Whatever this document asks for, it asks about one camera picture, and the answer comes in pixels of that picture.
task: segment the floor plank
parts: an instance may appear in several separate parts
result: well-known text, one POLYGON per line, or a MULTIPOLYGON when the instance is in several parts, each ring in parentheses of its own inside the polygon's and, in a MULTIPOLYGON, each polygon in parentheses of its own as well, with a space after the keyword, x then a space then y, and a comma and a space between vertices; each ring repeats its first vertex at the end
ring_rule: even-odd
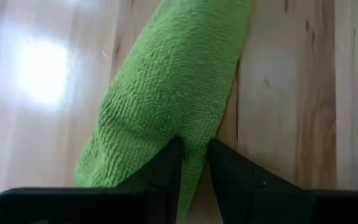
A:
POLYGON ((116 10, 109 0, 0 0, 0 191, 74 184, 111 79, 116 10))
POLYGON ((358 1, 336 2, 337 181, 358 189, 358 1))
POLYGON ((333 1, 256 1, 240 64, 239 150, 307 188, 335 188, 333 18, 333 1))

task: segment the wooden floor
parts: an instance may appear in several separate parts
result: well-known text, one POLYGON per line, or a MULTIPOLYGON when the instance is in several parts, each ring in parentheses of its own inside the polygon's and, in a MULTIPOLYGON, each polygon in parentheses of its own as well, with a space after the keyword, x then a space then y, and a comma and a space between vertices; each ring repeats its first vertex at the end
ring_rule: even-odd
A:
MULTIPOLYGON (((0 191, 71 186, 159 0, 0 0, 0 191)), ((218 138, 305 187, 358 189, 358 0, 257 0, 218 138)), ((187 223, 221 223, 206 171, 187 223)))

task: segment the green towel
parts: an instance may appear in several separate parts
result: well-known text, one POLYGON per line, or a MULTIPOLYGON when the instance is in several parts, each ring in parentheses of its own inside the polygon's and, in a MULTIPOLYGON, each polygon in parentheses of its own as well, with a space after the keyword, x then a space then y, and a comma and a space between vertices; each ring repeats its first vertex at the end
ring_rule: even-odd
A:
POLYGON ((183 219, 223 115, 250 13, 251 0, 163 0, 101 103, 76 183, 114 187, 179 135, 186 147, 183 219))

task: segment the microfiber cloth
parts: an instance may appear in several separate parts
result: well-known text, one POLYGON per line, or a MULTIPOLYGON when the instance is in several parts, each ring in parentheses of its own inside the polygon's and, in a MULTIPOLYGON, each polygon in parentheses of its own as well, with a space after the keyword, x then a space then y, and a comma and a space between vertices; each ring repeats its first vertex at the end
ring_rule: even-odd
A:
POLYGON ((163 0, 101 102, 77 185, 114 187, 179 135, 182 220, 223 115, 250 14, 251 0, 163 0))

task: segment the wood grain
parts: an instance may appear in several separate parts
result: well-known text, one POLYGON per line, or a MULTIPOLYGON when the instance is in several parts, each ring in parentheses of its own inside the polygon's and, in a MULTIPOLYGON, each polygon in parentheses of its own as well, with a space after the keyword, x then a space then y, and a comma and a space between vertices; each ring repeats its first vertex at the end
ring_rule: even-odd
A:
POLYGON ((358 189, 358 1, 336 1, 337 181, 358 189))
POLYGON ((333 1, 255 3, 239 74, 239 150, 302 187, 333 188, 333 1))

